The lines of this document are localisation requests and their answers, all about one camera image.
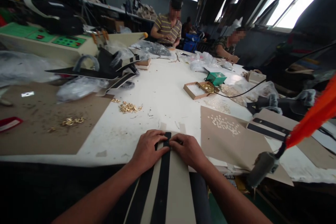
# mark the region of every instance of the white table surface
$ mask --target white table surface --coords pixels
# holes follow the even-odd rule
[[[143,106],[142,111],[122,114],[118,109],[119,104],[111,102],[76,155],[0,156],[0,161],[85,167],[127,163],[134,153],[140,135],[149,129],[159,129],[160,123],[166,123],[168,131],[179,131],[179,123],[185,124],[187,134],[193,135],[201,143],[201,106],[210,107],[205,102],[213,99],[227,104],[232,116],[246,121],[252,119],[247,108],[229,98],[215,95],[192,100],[183,90],[184,84],[201,82],[206,74],[192,72],[188,64],[173,61],[175,59],[152,59],[149,70],[140,70],[140,76],[132,79],[135,83],[133,89],[119,88],[110,92],[121,101]],[[235,65],[235,70],[238,75],[243,72],[239,65]],[[279,149],[279,141],[267,141],[272,150]],[[105,157],[96,157],[97,153],[104,151]],[[227,171],[227,163],[211,158],[210,160],[223,172]],[[317,168],[296,146],[286,150],[280,163],[293,181],[336,183],[335,169]]]

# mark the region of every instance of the white sticker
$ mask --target white sticker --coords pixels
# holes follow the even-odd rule
[[[27,96],[32,96],[32,95],[34,95],[34,91],[22,93],[21,97],[27,97]]]
[[[64,7],[64,5],[63,4],[61,4],[61,3],[52,3],[52,2],[49,2],[51,5],[55,5],[55,6],[62,6],[62,7]]]

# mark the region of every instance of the black strap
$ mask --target black strap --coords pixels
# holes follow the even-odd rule
[[[286,136],[280,136],[277,133],[274,133],[274,132],[269,131],[267,129],[258,127],[258,126],[254,125],[254,124],[248,124],[247,128],[249,130],[253,130],[255,132],[258,132],[258,133],[260,133],[262,135],[269,136],[269,137],[274,138],[276,140],[280,140],[281,142],[283,142],[286,139]]]
[[[154,166],[143,173],[139,178],[138,186],[136,188],[127,219],[125,224],[140,224],[142,213],[144,212],[149,186],[153,176]]]
[[[262,124],[268,128],[272,128],[276,131],[280,131],[281,133],[284,133],[285,135],[288,135],[291,131],[288,130],[288,129],[285,129],[279,125],[276,125],[274,123],[271,123],[271,122],[268,122],[268,121],[265,121],[263,119],[260,119],[260,118],[254,118],[253,119],[253,122],[256,122],[256,123],[259,123],[259,124]]]
[[[171,132],[166,132],[167,141],[163,142],[163,146],[169,146],[169,139],[172,137]],[[168,180],[169,180],[169,163],[170,152],[165,153],[161,158],[161,167],[159,174],[159,181],[157,185],[154,207],[150,224],[165,224],[167,197],[168,197]]]

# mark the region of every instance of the man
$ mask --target man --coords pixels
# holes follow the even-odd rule
[[[177,47],[181,39],[182,23],[178,20],[181,16],[182,0],[171,0],[169,13],[159,14],[150,35],[160,44],[168,47]]]
[[[164,131],[153,129],[141,135],[130,162],[58,216],[53,223],[103,223],[127,188],[170,151],[168,146],[155,150],[156,143],[167,140],[164,134]],[[169,145],[187,165],[203,176],[228,223],[271,223],[207,159],[194,137],[176,134]]]
[[[224,58],[227,61],[236,64],[239,58],[234,55],[234,51],[237,43],[242,40],[245,35],[245,28],[239,27],[230,36],[217,39],[209,53],[215,58]]]

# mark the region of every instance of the camouflage shirt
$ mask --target camouflage shirt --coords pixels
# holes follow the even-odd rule
[[[231,55],[233,55],[235,52],[235,46],[230,46],[230,47],[227,47],[226,44],[228,42],[228,38],[227,37],[220,37],[218,38],[214,44],[212,45],[209,53],[215,57],[215,58],[222,58],[221,56],[219,56],[217,53],[216,53],[216,48],[218,45],[221,45],[225,51],[227,51],[228,53],[230,53]]]

